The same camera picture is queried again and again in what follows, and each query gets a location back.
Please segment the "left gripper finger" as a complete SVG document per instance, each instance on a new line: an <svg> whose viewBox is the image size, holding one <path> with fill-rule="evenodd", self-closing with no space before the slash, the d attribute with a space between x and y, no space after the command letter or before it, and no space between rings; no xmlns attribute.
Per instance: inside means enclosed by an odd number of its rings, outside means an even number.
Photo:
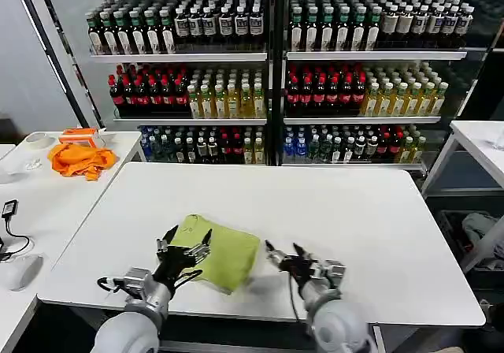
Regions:
<svg viewBox="0 0 504 353"><path fill-rule="evenodd" d="M210 241L212 237L212 229L204 235L202 241L184 252L184 255L193 259L195 262L202 262L211 252Z"/></svg>
<svg viewBox="0 0 504 353"><path fill-rule="evenodd" d="M157 255L160 255L168 250L178 228L178 225L173 226L161 239L157 239Z"/></svg>

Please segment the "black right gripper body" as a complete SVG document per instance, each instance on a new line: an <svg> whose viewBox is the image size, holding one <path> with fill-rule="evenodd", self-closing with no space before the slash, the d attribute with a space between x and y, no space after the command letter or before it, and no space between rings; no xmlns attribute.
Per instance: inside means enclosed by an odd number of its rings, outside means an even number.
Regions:
<svg viewBox="0 0 504 353"><path fill-rule="evenodd" d="M278 268L287 272L299 287L304 287L312 280L326 280L326 270L322 261L311 256L283 255Z"/></svg>

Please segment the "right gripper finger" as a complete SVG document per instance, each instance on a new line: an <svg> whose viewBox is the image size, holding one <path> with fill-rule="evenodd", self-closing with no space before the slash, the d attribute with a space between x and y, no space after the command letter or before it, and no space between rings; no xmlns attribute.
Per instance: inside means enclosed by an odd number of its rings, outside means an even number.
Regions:
<svg viewBox="0 0 504 353"><path fill-rule="evenodd" d="M314 263L317 263L317 260L313 258L313 256L306 251L300 245L293 243L293 247L296 252L296 256L294 258L295 265L297 266L311 266Z"/></svg>
<svg viewBox="0 0 504 353"><path fill-rule="evenodd" d="M268 240L265 240L265 250L267 254L267 259L277 269L280 269L286 255L281 250L277 250Z"/></svg>

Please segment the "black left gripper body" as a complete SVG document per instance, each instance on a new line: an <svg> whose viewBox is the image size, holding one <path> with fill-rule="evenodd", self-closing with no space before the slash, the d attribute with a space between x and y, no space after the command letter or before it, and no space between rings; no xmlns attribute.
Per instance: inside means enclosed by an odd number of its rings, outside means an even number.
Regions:
<svg viewBox="0 0 504 353"><path fill-rule="evenodd" d="M159 265L154 271L153 279L163 284L169 291L175 291L177 288L195 279L198 271L193 270L183 273L185 269L196 266L196 262L184 255L189 247L169 246L168 250L157 255Z"/></svg>

